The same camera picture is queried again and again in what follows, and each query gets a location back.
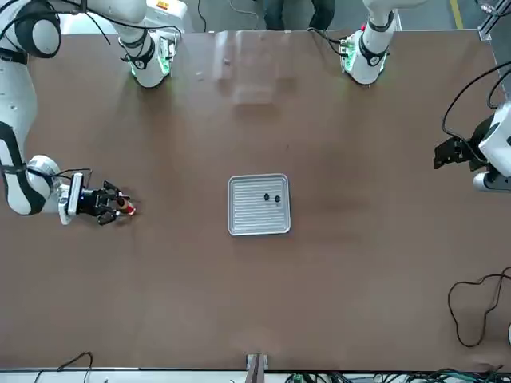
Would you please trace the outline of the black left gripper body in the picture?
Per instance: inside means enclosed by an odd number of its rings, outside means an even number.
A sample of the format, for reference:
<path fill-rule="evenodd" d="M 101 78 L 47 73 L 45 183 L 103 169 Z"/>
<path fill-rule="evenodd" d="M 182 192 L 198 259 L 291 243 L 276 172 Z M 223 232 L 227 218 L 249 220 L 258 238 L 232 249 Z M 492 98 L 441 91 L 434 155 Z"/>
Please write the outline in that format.
<path fill-rule="evenodd" d="M 469 139 L 469 146 L 473 149 L 473 158 L 469 161 L 469 169 L 477 171 L 481 168 L 486 168 L 488 171 L 493 169 L 485 155 L 482 154 L 479 144 L 485 139 L 491 130 L 493 117 L 489 116 L 483 120 L 474 130 L 473 135 Z"/>

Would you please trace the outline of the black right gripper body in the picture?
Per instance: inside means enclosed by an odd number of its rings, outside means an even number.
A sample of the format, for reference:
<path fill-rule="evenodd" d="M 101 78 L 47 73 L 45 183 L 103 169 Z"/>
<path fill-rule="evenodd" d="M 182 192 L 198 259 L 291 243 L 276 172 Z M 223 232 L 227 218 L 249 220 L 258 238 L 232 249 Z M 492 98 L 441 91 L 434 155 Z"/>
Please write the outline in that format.
<path fill-rule="evenodd" d="M 82 188 L 77 203 L 77 213 L 79 215 L 85 214 L 90 216 L 99 216 L 102 213 L 102 208 L 99 207 L 98 202 L 101 194 L 102 191 L 100 189 Z"/>

